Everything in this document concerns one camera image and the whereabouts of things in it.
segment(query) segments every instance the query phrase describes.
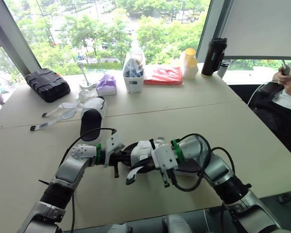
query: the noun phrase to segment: table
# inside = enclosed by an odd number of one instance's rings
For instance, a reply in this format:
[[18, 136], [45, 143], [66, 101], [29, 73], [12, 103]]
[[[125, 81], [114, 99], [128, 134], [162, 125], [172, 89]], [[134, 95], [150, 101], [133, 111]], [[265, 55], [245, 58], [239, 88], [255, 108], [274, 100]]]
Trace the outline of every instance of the table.
[[[176, 124], [179, 119], [183, 119], [182, 123]], [[126, 145], [158, 136], [169, 141], [188, 133], [200, 133], [212, 147], [222, 146], [230, 152], [238, 177], [251, 183], [258, 197], [291, 191], [290, 153], [241, 101], [109, 116], [106, 126], [117, 128]], [[39, 200], [46, 187], [37, 180], [51, 180], [79, 128], [80, 121], [74, 120], [37, 132], [30, 132], [26, 126], [0, 129], [2, 232], [15, 231]], [[113, 178], [111, 168], [96, 166], [86, 170], [76, 191], [76, 229], [220, 205], [214, 190], [205, 182], [194, 192], [185, 193], [172, 186], [165, 189], [159, 173], [152, 172], [138, 174], [136, 182], [126, 186], [128, 171], [123, 165], [119, 170], [119, 179]], [[179, 182], [192, 183], [190, 179]], [[70, 223], [69, 204], [60, 226], [67, 230]]]
[[[185, 81], [184, 85], [180, 86], [144, 85], [142, 92], [130, 94], [126, 91], [122, 72], [112, 71], [112, 73], [117, 81], [117, 95], [106, 96], [109, 117], [241, 100], [218, 75], [212, 78], [203, 78], [198, 75], [196, 80]], [[41, 115], [55, 109], [62, 102], [74, 101], [76, 94], [80, 91], [81, 78], [82, 75], [65, 77], [70, 85], [71, 93], [53, 103], [44, 102], [24, 83], [15, 90], [0, 111], [0, 128], [36, 125], [48, 121]], [[80, 118], [81, 114], [76, 113], [69, 120]]]

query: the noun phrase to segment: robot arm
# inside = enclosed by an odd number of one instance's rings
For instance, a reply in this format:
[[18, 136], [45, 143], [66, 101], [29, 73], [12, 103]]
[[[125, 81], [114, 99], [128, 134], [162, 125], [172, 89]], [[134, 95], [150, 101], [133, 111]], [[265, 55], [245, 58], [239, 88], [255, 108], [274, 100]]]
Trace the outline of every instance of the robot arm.
[[122, 144], [118, 133], [106, 141], [106, 149], [99, 146], [77, 145], [60, 165], [56, 175], [21, 225], [18, 233], [61, 233], [55, 224], [61, 222], [65, 208], [76, 190], [84, 170], [89, 166], [114, 166], [115, 177], [117, 163], [132, 166], [126, 184], [136, 180], [138, 172], [159, 170], [165, 187], [176, 184], [174, 170], [178, 165], [195, 160], [205, 180], [214, 188], [229, 210], [239, 232], [268, 233], [281, 229], [272, 213], [216, 154], [210, 151], [205, 140], [199, 136], [190, 136], [186, 141], [173, 140], [164, 144], [163, 139], [140, 141], [133, 144], [130, 151], [120, 151]]
[[[201, 168], [204, 161], [207, 160], [209, 152], [206, 142], [194, 135], [185, 142], [179, 142], [178, 139], [173, 140], [172, 146], [162, 144], [162, 140], [139, 142], [138, 144], [136, 150], [132, 151], [132, 157], [144, 158], [146, 146], [150, 145], [151, 153], [147, 156], [153, 158], [155, 169], [161, 172], [165, 187], [169, 186], [168, 178], [173, 184], [175, 183], [174, 170], [181, 162], [194, 159]], [[132, 170], [131, 173], [134, 175], [128, 175], [127, 183], [132, 183], [136, 178], [136, 173], [141, 169], [142, 166], [139, 166]], [[251, 185], [243, 184], [220, 156], [211, 153], [203, 177], [229, 210], [239, 232], [268, 233], [281, 229], [275, 216], [249, 189]]]

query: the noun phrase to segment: person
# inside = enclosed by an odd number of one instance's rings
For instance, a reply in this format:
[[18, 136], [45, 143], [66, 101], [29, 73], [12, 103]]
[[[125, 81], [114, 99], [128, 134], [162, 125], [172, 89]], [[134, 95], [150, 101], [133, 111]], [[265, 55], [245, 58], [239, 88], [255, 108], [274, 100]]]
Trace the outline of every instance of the person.
[[253, 111], [291, 152], [291, 76], [281, 67], [273, 81], [282, 86], [281, 90], [258, 100]]

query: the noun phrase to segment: red bag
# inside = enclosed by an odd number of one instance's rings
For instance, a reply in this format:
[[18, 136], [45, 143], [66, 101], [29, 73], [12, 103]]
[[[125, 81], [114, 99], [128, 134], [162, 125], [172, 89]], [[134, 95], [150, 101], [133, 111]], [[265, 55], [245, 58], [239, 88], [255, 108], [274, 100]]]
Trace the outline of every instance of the red bag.
[[172, 67], [167, 65], [147, 66], [144, 83], [180, 85], [182, 83], [182, 73], [180, 67]]

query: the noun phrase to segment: table seam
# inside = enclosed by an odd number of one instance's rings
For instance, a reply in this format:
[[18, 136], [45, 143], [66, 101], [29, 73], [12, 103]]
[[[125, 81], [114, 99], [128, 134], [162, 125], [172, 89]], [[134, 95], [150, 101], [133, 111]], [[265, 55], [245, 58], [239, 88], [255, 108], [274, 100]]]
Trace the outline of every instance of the table seam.
[[[220, 104], [229, 104], [229, 103], [237, 103], [237, 102], [243, 102], [243, 101], [242, 100], [237, 100], [237, 101], [231, 101], [231, 102], [211, 103], [211, 104], [203, 104], [203, 105], [180, 107], [180, 108], [172, 108], [172, 109], [162, 109], [162, 110], [146, 111], [146, 112], [140, 112], [140, 113], [119, 114], [119, 115], [106, 116], [105, 118], [107, 118], [107, 117], [122, 117], [122, 116], [130, 116], [130, 115], [137, 115], [137, 114], [144, 114], [144, 113], [155, 113], [155, 112], [163, 112], [163, 111], [172, 111], [172, 110], [177, 110], [177, 109], [196, 108], [196, 107], [204, 107], [204, 106], [220, 105]], [[58, 123], [72, 122], [72, 121], [78, 121], [78, 120], [81, 120], [81, 119], [58, 121]], [[7, 126], [7, 127], [0, 127], [0, 129], [17, 128], [17, 127], [25, 127], [25, 126], [32, 126], [32, 125], [33, 124], [30, 124], [30, 125]]]

